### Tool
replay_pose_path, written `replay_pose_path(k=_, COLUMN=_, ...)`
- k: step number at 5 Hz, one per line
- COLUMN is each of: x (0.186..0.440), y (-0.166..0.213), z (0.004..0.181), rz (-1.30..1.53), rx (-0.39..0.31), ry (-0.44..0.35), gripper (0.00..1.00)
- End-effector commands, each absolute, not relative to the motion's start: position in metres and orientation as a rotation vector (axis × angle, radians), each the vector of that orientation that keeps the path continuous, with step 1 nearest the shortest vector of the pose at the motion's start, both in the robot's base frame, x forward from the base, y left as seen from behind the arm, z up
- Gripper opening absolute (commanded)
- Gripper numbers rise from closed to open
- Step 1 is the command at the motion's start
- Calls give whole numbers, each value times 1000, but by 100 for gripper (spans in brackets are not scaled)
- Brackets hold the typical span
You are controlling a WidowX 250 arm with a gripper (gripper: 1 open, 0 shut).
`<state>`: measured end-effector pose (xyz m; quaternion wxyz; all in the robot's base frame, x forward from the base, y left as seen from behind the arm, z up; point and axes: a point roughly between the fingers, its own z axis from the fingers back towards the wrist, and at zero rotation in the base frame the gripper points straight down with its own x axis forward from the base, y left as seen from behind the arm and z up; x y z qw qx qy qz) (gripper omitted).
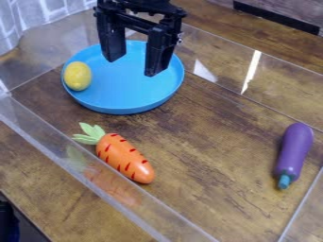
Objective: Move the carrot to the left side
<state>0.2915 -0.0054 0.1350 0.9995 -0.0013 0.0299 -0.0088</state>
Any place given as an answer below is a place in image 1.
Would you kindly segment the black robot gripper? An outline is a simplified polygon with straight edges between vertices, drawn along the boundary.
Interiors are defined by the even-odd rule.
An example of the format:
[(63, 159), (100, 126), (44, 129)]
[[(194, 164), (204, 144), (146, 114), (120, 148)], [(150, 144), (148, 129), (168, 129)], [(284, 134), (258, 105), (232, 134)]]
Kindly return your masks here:
[[(127, 53), (126, 27), (148, 33), (146, 71), (148, 77), (163, 72), (170, 65), (174, 49), (180, 42), (183, 8), (171, 0), (98, 0), (94, 8), (102, 50), (110, 62)], [(162, 15), (158, 24), (138, 17), (139, 13)]]

